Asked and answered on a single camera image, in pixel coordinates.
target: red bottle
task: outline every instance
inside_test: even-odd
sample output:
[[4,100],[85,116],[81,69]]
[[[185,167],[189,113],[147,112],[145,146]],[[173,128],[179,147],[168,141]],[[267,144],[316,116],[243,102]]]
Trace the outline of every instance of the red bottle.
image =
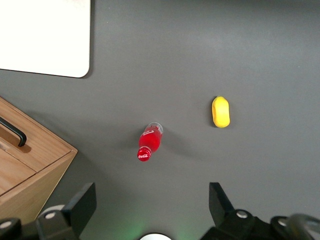
[[157,122],[152,122],[145,128],[139,139],[137,156],[140,161],[148,161],[151,154],[158,150],[163,132],[163,127]]

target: yellow object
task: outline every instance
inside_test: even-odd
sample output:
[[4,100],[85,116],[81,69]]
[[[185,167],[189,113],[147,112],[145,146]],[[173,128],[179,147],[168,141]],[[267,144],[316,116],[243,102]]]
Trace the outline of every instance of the yellow object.
[[229,103],[223,96],[217,96],[212,102],[213,122],[218,128],[230,124]]

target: wooden box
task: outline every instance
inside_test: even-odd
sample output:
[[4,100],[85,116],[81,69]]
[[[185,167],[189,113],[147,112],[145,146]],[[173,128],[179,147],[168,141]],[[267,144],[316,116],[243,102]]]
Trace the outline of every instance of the wooden box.
[[0,117],[26,135],[24,146],[0,124],[0,219],[18,217],[33,221],[77,150],[0,98]]

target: white panel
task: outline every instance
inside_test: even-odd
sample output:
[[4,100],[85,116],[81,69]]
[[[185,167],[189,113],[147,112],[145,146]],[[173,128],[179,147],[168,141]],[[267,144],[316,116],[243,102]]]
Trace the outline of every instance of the white panel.
[[80,78],[89,71],[90,0],[0,0],[0,68]]

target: drawer handle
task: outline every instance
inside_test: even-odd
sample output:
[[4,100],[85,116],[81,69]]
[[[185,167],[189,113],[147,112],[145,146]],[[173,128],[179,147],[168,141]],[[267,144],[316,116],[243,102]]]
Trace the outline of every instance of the drawer handle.
[[19,136],[20,142],[18,144],[18,147],[22,147],[26,144],[27,136],[21,130],[4,120],[2,117],[0,117],[0,124]]

